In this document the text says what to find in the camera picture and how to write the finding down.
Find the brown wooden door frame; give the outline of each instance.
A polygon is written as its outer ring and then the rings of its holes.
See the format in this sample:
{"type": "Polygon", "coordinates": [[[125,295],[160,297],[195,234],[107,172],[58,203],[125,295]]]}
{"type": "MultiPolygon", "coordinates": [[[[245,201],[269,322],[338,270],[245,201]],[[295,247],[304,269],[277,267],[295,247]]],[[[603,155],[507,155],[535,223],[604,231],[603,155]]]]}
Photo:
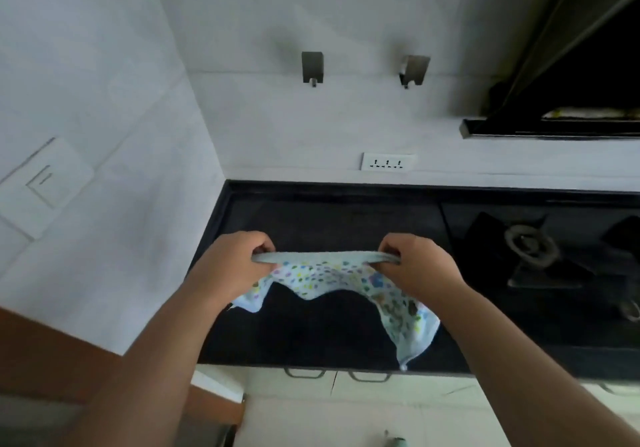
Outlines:
{"type": "MultiPolygon", "coordinates": [[[[0,393],[87,403],[116,369],[120,356],[0,307],[0,393]]],[[[239,425],[244,402],[191,386],[184,412],[239,425]]]]}

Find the patterned cloth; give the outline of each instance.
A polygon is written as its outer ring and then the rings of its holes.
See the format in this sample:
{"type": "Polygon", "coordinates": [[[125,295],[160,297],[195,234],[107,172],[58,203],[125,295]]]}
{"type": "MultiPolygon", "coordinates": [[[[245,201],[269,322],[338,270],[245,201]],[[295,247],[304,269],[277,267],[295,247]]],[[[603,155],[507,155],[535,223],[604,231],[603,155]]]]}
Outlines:
{"type": "Polygon", "coordinates": [[[238,297],[234,306],[258,312],[273,282],[291,289],[307,300],[334,290],[352,290],[373,302],[389,338],[396,345],[401,370],[422,354],[433,341],[440,319],[420,302],[407,297],[393,282],[371,268],[369,263],[398,257],[380,252],[321,252],[258,254],[254,261],[281,264],[271,275],[256,282],[238,297]]]}

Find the person's right arm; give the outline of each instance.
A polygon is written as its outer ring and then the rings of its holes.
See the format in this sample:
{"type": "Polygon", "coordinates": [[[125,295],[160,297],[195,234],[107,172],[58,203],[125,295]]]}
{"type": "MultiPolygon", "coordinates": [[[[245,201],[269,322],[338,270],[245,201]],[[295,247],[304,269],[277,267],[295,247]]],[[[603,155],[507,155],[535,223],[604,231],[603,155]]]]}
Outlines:
{"type": "Polygon", "coordinates": [[[511,445],[640,446],[640,434],[596,400],[482,295],[428,238],[390,233],[376,270],[431,309],[458,343],[511,445]]]}

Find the hand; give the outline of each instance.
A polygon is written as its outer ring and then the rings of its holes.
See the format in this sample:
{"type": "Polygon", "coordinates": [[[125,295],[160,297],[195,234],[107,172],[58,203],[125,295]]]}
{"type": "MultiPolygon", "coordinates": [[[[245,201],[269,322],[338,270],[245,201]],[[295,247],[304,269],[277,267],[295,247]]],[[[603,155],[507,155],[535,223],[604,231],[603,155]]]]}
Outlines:
{"type": "Polygon", "coordinates": [[[389,233],[378,250],[399,255],[400,264],[381,262],[372,266],[429,309],[437,308],[452,291],[468,288],[451,255],[433,240],[410,233],[389,233]]]}
{"type": "Polygon", "coordinates": [[[271,239],[261,231],[221,234],[193,266],[185,285],[224,307],[276,269],[275,263],[253,262],[253,253],[275,250],[271,239]]]}

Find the white switch plate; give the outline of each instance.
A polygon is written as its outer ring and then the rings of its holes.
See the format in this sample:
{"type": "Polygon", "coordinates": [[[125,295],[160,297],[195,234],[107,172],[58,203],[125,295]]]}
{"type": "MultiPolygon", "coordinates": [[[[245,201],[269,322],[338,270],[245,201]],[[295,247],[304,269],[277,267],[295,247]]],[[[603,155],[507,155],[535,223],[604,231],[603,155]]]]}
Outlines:
{"type": "Polygon", "coordinates": [[[93,168],[56,137],[0,182],[0,215],[31,238],[40,238],[92,179],[93,168]]]}
{"type": "Polygon", "coordinates": [[[413,169],[416,160],[415,154],[374,154],[365,152],[362,155],[360,170],[406,173],[413,169]]]}

